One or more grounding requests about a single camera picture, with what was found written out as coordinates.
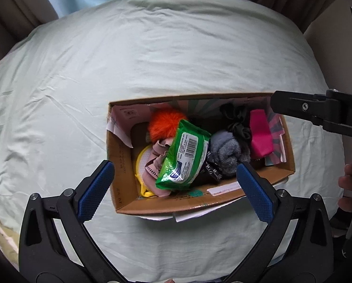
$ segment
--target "green wet wipes package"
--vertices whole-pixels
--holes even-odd
[[[209,132],[181,120],[156,180],[156,187],[188,189],[205,161],[210,136]]]

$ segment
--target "wall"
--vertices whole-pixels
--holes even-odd
[[[336,0],[305,32],[330,88],[352,94],[352,0]],[[343,137],[345,162],[352,162],[352,138]]]

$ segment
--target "barcode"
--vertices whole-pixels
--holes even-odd
[[[187,144],[187,150],[185,151],[186,157],[194,157],[194,153],[196,153],[197,140],[189,139]]]

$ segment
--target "orange fluffy ball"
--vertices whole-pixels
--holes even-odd
[[[174,108],[154,112],[148,125],[151,141],[155,143],[157,140],[175,137],[181,119],[187,119],[187,117]]]

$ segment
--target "black scrunchie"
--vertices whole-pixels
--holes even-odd
[[[233,121],[226,130],[232,132],[236,138],[250,143],[252,140],[252,133],[249,128],[247,108],[245,106],[235,107],[232,103],[226,103],[223,104],[219,110],[225,118]]]

